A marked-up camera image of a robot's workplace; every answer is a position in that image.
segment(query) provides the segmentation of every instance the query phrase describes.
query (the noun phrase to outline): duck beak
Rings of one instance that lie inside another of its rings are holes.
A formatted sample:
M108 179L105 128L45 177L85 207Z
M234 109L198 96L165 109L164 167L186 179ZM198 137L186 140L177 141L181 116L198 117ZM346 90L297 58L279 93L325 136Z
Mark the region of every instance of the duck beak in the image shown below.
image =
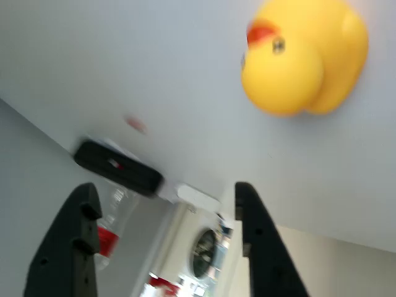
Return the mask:
M247 46L250 48L276 34L277 28L266 20L255 21L247 28Z

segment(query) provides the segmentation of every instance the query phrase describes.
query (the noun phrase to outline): plastic bottle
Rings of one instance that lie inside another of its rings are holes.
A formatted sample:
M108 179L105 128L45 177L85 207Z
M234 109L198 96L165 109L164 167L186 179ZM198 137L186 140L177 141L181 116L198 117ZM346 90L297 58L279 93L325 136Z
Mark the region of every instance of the plastic bottle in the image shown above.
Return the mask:
M103 217L98 220L100 252L95 254L95 266L98 271L109 264L114 247L139 201L138 193L114 184L111 195L102 203Z

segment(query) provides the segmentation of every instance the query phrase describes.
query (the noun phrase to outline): yellow rubber duck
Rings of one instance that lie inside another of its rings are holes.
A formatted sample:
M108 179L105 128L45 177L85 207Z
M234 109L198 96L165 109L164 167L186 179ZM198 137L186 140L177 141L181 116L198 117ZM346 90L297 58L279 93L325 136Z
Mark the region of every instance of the yellow rubber duck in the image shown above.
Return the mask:
M279 116L336 109L368 53L364 22L341 0L270 0L248 28L247 43L246 95Z

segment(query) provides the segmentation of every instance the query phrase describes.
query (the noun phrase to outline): black object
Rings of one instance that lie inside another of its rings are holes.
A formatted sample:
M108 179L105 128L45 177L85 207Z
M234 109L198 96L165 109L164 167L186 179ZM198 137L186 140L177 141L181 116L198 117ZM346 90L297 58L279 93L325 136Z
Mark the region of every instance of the black object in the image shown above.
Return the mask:
M271 216L248 183L235 184L235 219L242 221L251 296L309 296Z
M81 167L147 197L153 196L163 181L163 176L153 168L92 140L81 144L74 155L74 161Z
M100 217L95 186L77 187L30 264L24 297L97 297L93 254L100 250L96 224ZM243 256L249 258L251 296L308 297L268 211L248 183L235 184L235 217L243 224Z
M97 297L93 255L100 201L92 183L74 189L30 263L24 297Z
M216 253L216 233L205 230L192 247L191 270L196 278L207 275L209 268L213 266Z

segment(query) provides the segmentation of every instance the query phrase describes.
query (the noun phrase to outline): wall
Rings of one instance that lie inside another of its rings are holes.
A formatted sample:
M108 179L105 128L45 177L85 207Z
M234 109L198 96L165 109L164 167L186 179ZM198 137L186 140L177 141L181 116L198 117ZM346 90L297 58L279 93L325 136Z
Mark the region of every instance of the wall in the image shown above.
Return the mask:
M396 254L278 229L311 296L394 296ZM229 297L249 296L248 267L248 260L239 256Z
M92 181L103 199L110 190L98 176L0 100L0 291L22 296L28 265L54 216L78 184ZM98 276L100 296L130 296L143 285L173 208L142 199L110 265Z

